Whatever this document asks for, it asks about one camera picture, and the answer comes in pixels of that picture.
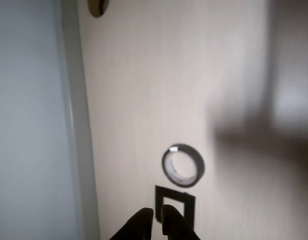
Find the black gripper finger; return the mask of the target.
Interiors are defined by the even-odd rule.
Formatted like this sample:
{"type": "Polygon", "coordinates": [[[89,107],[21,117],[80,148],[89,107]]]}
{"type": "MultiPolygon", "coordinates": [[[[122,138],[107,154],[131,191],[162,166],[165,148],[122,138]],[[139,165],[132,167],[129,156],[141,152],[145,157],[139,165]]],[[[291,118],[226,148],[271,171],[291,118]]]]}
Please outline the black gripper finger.
{"type": "Polygon", "coordinates": [[[162,234],[169,240],[200,240],[183,215],[172,205],[161,208],[162,234]]]}
{"type": "Polygon", "coordinates": [[[132,215],[110,240],[151,240],[154,211],[144,207],[132,215]]]}

